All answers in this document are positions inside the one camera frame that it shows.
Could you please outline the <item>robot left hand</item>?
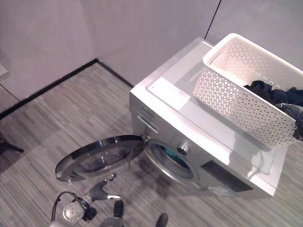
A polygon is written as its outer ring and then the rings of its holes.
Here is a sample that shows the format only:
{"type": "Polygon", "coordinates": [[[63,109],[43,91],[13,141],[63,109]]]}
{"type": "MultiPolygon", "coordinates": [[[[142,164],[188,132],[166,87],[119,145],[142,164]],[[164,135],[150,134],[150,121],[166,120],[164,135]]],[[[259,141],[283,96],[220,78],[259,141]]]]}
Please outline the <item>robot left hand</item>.
{"type": "Polygon", "coordinates": [[[101,201],[101,200],[121,200],[121,197],[118,195],[107,193],[103,187],[108,184],[109,182],[113,181],[116,178],[117,174],[112,173],[106,176],[104,179],[96,183],[90,190],[89,190],[89,197],[92,201],[101,201]]]}

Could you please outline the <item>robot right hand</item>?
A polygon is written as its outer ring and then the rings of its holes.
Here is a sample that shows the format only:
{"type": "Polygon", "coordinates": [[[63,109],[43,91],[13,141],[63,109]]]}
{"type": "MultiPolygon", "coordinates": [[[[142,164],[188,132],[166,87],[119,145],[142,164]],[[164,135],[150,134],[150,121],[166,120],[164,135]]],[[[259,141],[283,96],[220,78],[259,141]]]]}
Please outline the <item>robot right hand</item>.
{"type": "Polygon", "coordinates": [[[303,119],[302,118],[298,118],[296,121],[295,121],[295,131],[293,132],[293,135],[292,137],[299,140],[299,141],[302,141],[303,140],[303,119]]]}

